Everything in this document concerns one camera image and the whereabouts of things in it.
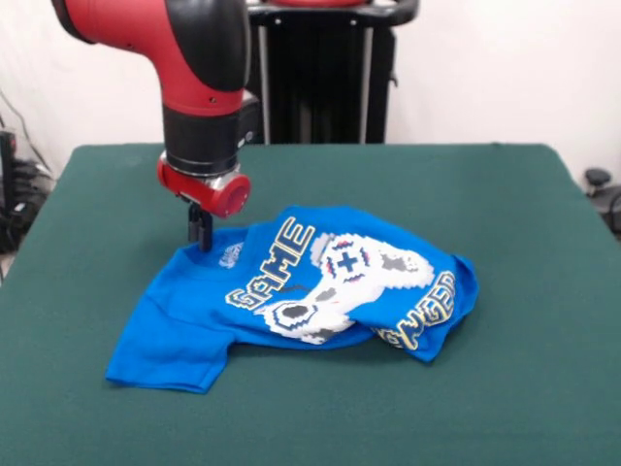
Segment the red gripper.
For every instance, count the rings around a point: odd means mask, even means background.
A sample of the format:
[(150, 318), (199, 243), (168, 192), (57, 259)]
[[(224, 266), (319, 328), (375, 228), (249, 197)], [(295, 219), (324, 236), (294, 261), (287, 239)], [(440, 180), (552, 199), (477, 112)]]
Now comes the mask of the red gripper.
[(203, 252), (212, 249), (212, 215), (227, 218), (238, 214), (249, 197), (251, 182), (237, 164), (217, 177), (191, 176), (174, 169), (162, 153), (157, 162), (160, 183), (188, 205), (189, 242), (198, 242)]

